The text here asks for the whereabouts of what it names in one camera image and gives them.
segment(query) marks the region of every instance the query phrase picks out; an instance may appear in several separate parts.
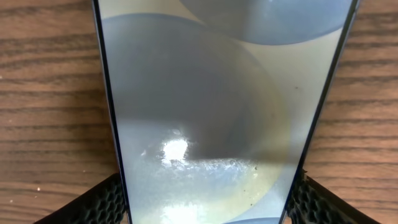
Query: black phone edge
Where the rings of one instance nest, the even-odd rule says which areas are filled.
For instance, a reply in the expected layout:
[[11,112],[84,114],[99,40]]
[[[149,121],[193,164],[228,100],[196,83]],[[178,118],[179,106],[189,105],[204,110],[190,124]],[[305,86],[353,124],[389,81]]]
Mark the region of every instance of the black phone edge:
[[348,34],[354,24],[354,19],[359,7],[359,3],[361,2],[361,0],[352,0],[351,5],[349,7],[347,16],[346,16],[346,20],[343,26],[343,30],[341,31],[341,35],[336,47],[336,51],[335,54],[333,56],[333,60],[331,61],[330,64],[330,68],[329,68],[329,72],[328,75],[326,77],[326,82],[323,86],[323,90],[321,93],[321,97],[320,100],[318,102],[318,106],[317,109],[315,110],[315,115],[312,119],[312,124],[311,124],[311,128],[310,131],[308,132],[308,136],[307,136],[307,140],[305,141],[305,145],[302,151],[302,154],[300,156],[300,160],[298,162],[297,165],[297,169],[296,169],[296,173],[294,175],[292,184],[290,186],[290,190],[289,190],[289,194],[287,196],[286,202],[285,202],[285,207],[284,210],[282,212],[282,214],[280,215],[280,220],[279,220],[279,224],[283,224],[285,218],[286,218],[286,209],[287,209],[287,202],[290,200],[291,196],[292,196],[292,190],[293,190],[293,184],[295,182],[296,179],[301,178],[301,173],[302,173],[302,169],[303,169],[303,165],[305,162],[305,158],[307,156],[307,152],[308,152],[308,148],[310,147],[311,144],[311,140],[313,137],[313,134],[317,128],[317,124],[318,124],[318,120],[319,117],[322,113],[322,109],[323,106],[326,102],[326,99],[328,97],[328,93],[329,93],[329,89],[331,87],[331,84],[333,83],[334,77],[335,77],[335,73],[337,71],[338,68],[338,63],[340,61],[341,56],[343,55],[343,51],[344,51],[344,46],[346,45],[346,42],[348,40]]
[[[127,195],[126,180],[124,178],[123,160],[122,160],[122,155],[121,155],[121,151],[120,151],[118,129],[117,129],[117,125],[116,125],[116,115],[114,113],[111,82],[109,79],[109,72],[108,72],[108,61],[106,59],[105,43],[104,43],[104,39],[103,39],[100,5],[98,4],[98,0],[91,0],[91,2],[92,2],[92,7],[93,7],[96,35],[97,35],[97,39],[98,39],[99,52],[100,52],[100,57],[101,57],[103,78],[105,81],[104,85],[105,85],[106,101],[108,102],[108,111],[109,111],[109,118],[111,120],[111,128],[112,128],[112,135],[113,135],[114,146],[115,146],[115,151],[116,151],[116,159],[118,161],[119,171],[120,171],[121,180],[122,180],[124,201],[126,202],[127,222],[132,224],[131,212],[129,211],[130,208],[129,208],[129,199],[128,199],[128,195]],[[351,3],[351,6],[349,8],[348,14],[346,16],[345,24],[343,26],[343,30],[341,32],[337,48],[336,48],[335,54],[333,56],[333,60],[330,64],[329,72],[328,72],[328,75],[326,78],[326,82],[323,86],[323,90],[321,93],[320,100],[318,102],[317,109],[315,111],[315,115],[312,120],[311,128],[310,128],[310,131],[308,132],[307,140],[305,141],[304,149],[300,156],[300,160],[298,162],[296,173],[294,175],[292,184],[290,186],[289,194],[288,194],[287,200],[285,202],[285,207],[280,216],[279,224],[283,224],[283,222],[285,220],[286,208],[287,208],[286,206],[287,206],[287,202],[289,201],[291,194],[292,194],[292,187],[293,187],[294,180],[297,178],[300,178],[300,173],[301,173],[301,170],[303,169],[305,157],[307,156],[307,152],[308,152],[308,148],[311,143],[311,140],[312,140],[312,136],[316,130],[318,119],[322,113],[323,105],[326,102],[326,98],[328,96],[329,89],[331,87],[331,84],[333,83],[333,79],[335,77],[335,73],[338,68],[338,62],[343,54],[344,46],[346,44],[349,31],[351,30],[351,27],[353,25],[356,11],[359,7],[360,2],[361,2],[361,0],[353,0]]]

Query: wooden table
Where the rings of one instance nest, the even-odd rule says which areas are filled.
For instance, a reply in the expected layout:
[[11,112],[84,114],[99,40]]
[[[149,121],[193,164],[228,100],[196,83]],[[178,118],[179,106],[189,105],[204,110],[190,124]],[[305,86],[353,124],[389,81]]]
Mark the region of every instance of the wooden table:
[[[305,165],[398,220],[398,1],[365,0]],[[32,223],[117,172],[89,0],[0,2],[0,223]]]

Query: black textured grip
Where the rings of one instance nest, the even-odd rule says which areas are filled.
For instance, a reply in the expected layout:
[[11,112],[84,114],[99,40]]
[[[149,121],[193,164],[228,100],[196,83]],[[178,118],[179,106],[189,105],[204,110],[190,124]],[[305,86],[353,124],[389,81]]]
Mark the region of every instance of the black textured grip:
[[120,223],[125,210],[120,175],[113,174],[82,196],[35,224]]
[[287,215],[293,224],[378,223],[307,177],[304,172],[295,180],[287,204]]

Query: scratched screen protector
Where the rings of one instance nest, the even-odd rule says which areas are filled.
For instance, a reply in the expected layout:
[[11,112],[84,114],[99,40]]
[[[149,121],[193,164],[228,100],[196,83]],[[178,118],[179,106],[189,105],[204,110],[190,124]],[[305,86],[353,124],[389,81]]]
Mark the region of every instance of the scratched screen protector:
[[133,224],[277,223],[350,0],[99,0]]

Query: wood grain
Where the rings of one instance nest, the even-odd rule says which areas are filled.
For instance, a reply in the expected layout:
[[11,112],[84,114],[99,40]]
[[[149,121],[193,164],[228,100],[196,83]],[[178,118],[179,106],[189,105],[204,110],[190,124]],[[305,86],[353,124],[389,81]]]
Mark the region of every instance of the wood grain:
[[[397,1],[363,1],[305,165],[382,223],[398,220],[397,20]],[[1,1],[0,24],[0,223],[32,223],[118,171],[100,57],[89,0]]]

